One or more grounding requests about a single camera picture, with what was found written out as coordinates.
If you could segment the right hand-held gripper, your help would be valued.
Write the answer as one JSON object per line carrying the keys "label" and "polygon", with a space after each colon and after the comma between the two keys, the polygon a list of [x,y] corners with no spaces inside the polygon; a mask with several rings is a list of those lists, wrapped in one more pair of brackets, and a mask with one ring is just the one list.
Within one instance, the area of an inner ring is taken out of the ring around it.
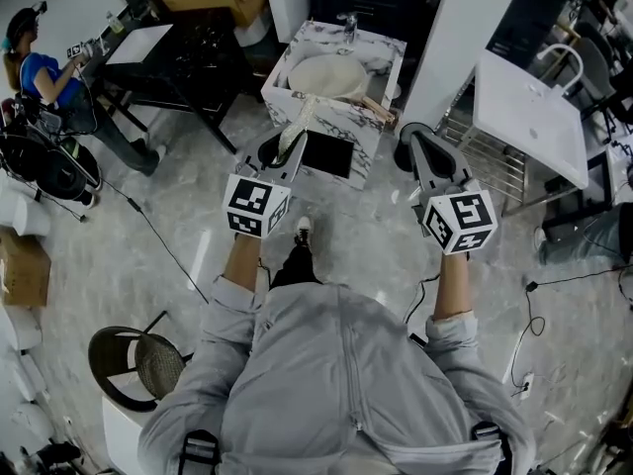
{"label": "right hand-held gripper", "polygon": [[446,255],[484,247],[497,229],[497,216],[462,150],[421,123],[405,125],[400,144],[417,182],[409,198],[422,235]]}

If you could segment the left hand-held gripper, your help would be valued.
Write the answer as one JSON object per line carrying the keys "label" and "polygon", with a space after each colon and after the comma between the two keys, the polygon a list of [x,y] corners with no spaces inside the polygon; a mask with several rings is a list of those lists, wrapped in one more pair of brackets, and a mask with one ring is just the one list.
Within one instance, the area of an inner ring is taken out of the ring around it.
{"label": "left hand-held gripper", "polygon": [[302,162],[308,134],[301,132],[279,158],[283,131],[272,129],[245,148],[227,180],[223,211],[227,226],[254,238],[267,238],[288,212],[291,185]]}

